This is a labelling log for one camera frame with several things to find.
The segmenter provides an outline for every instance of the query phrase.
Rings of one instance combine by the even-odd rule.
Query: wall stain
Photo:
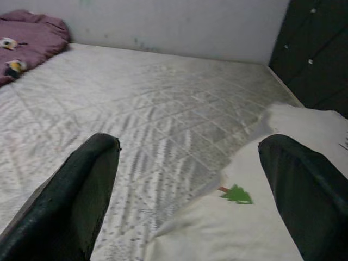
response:
[[[86,7],[90,6],[92,3],[92,0],[79,0],[80,5],[84,5]]]
[[[143,51],[156,52],[156,53],[160,52],[159,48],[147,45],[145,42],[139,41],[139,39],[137,37],[134,38],[134,43],[135,43],[135,45],[139,46],[139,48]]]

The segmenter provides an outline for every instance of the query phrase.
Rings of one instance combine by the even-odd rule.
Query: pink blanket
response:
[[[67,26],[61,19],[34,15],[25,10],[0,16],[0,38],[2,37],[28,45],[19,45],[13,51],[0,48],[0,86],[14,80],[4,75],[7,61],[25,61],[27,70],[30,70],[60,53],[70,39]]]

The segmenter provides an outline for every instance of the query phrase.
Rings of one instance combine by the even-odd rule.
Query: white bedsheet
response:
[[[269,104],[296,100],[262,65],[71,44],[0,88],[0,231],[95,132],[120,138],[92,260],[142,260],[149,237],[217,186]]]
[[[233,162],[222,170],[222,186],[242,187],[253,204],[236,204],[214,191],[178,211],[150,241],[145,261],[302,260],[280,217],[258,144],[284,134],[315,150],[348,178],[348,120],[334,111],[275,104],[267,108]]]

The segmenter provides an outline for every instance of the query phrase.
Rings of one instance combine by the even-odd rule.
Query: dark wardrobe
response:
[[[291,0],[270,67],[304,106],[348,118],[348,0]]]

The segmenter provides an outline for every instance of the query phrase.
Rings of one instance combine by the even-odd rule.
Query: white quilted mattress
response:
[[[90,135],[120,138],[92,260],[142,260],[150,236],[220,171],[273,102],[299,105],[262,65],[71,44],[0,88],[0,231]]]

